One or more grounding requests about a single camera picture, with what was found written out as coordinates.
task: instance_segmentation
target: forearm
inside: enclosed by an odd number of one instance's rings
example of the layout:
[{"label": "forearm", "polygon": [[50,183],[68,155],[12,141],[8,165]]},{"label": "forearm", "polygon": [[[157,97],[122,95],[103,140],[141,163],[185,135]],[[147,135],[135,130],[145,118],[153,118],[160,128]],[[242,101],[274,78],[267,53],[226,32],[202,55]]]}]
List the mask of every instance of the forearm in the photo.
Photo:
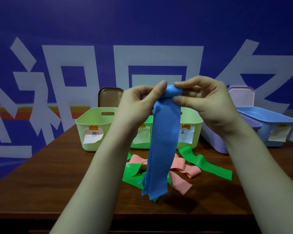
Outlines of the forearm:
[{"label": "forearm", "polygon": [[108,232],[132,141],[122,131],[111,126],[51,233]]},{"label": "forearm", "polygon": [[293,233],[293,181],[244,120],[237,127],[223,139],[259,227],[264,234]]}]

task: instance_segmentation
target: light blue basket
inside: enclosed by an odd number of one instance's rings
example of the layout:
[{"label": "light blue basket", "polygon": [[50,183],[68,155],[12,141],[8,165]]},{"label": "light blue basket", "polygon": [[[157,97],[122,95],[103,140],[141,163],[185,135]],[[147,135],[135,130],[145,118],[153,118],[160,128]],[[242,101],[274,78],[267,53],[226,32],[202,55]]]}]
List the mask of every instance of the light blue basket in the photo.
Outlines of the light blue basket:
[{"label": "light blue basket", "polygon": [[259,107],[236,107],[240,113],[262,124],[257,135],[267,147],[280,147],[284,144],[281,137],[286,137],[289,127],[293,127],[293,118]]}]

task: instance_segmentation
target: white lid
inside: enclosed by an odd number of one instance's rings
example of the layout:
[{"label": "white lid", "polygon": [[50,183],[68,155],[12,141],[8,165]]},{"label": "white lid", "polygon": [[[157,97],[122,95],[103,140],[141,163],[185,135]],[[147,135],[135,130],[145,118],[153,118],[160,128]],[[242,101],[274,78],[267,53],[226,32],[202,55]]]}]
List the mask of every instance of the white lid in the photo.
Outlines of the white lid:
[{"label": "white lid", "polygon": [[255,91],[251,87],[230,87],[228,92],[235,106],[254,106]]}]

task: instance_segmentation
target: pink ribbon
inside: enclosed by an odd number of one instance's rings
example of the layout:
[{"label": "pink ribbon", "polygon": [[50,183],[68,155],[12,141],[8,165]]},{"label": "pink ribbon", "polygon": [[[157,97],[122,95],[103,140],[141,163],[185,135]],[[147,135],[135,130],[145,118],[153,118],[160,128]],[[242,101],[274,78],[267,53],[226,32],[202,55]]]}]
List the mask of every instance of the pink ribbon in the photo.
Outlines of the pink ribbon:
[{"label": "pink ribbon", "polygon": [[[146,170],[147,169],[147,159],[141,158],[136,154],[133,154],[130,161],[127,163],[143,163],[141,166],[141,169]],[[201,173],[201,169],[197,166],[190,166],[186,164],[186,160],[184,158],[178,157],[177,154],[175,154],[174,161],[172,162],[171,169],[176,169],[179,172],[186,173],[188,177],[192,178],[198,174]],[[180,176],[178,176],[176,173],[169,171],[169,177],[170,181],[172,182],[173,188],[178,190],[181,194],[185,194],[190,188],[191,184],[184,179],[182,179]]]}]

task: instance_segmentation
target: basket lid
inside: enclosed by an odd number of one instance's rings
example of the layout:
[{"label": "basket lid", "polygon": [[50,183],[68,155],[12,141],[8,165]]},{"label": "basket lid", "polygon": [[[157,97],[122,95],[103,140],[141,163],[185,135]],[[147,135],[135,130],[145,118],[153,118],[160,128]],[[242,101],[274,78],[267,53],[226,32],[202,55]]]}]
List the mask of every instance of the basket lid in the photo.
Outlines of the basket lid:
[{"label": "basket lid", "polygon": [[228,92],[235,106],[254,106],[255,91],[252,87],[230,87]]},{"label": "basket lid", "polygon": [[124,90],[121,88],[104,87],[98,94],[98,107],[115,107],[117,108]]}]

